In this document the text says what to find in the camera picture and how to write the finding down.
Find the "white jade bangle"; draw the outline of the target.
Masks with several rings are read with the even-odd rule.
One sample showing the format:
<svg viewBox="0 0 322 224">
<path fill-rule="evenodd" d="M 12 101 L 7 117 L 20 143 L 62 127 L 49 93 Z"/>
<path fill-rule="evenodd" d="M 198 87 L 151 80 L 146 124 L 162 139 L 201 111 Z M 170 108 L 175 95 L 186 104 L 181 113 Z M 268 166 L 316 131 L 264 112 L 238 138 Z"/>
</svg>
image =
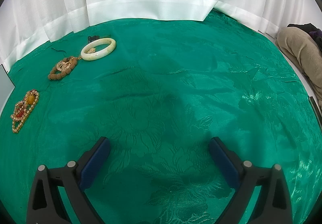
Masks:
<svg viewBox="0 0 322 224">
<path fill-rule="evenodd" d="M 116 49 L 116 41 L 112 38 L 101 38 L 87 44 L 80 53 L 85 61 L 95 61 L 111 54 Z"/>
</svg>

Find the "green satin cloth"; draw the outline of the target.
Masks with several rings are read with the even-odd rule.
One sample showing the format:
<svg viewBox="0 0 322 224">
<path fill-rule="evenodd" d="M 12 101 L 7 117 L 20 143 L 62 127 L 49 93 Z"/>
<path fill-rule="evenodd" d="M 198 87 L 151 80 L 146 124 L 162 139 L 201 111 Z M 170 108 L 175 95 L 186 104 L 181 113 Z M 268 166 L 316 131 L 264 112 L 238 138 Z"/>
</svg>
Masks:
<svg viewBox="0 0 322 224">
<path fill-rule="evenodd" d="M 95 61 L 88 36 L 116 49 Z M 106 223 L 214 223 L 234 191 L 209 153 L 218 136 L 256 166 L 281 165 L 294 223 L 321 192 L 321 130 L 267 38 L 213 11 L 203 22 L 123 19 L 46 42 L 17 61 L 1 115 L 1 201 L 25 223 L 39 165 L 112 150 L 86 191 Z"/>
</svg>

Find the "beige folded garment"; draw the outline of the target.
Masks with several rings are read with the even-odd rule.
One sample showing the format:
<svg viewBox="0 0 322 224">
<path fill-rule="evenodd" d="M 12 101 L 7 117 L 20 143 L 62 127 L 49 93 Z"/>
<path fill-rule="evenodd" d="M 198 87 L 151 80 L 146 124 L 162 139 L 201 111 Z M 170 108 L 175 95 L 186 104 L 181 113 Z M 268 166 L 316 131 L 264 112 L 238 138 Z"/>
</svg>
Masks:
<svg viewBox="0 0 322 224">
<path fill-rule="evenodd" d="M 321 51 L 312 37 L 297 27 L 282 29 L 276 39 L 281 52 L 308 77 L 321 106 Z"/>
</svg>

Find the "dark purple garment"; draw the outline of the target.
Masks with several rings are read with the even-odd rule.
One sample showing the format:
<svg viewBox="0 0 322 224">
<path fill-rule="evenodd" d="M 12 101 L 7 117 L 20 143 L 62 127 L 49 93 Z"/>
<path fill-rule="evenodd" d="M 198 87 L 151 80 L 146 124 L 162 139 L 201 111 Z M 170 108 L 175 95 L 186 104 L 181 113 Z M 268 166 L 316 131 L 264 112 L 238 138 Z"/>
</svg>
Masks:
<svg viewBox="0 0 322 224">
<path fill-rule="evenodd" d="M 322 31 L 321 29 L 316 28 L 313 24 L 289 24 L 287 27 L 296 27 L 298 29 L 301 29 L 302 31 L 308 33 L 310 37 L 316 42 L 319 49 L 322 49 Z"/>
</svg>

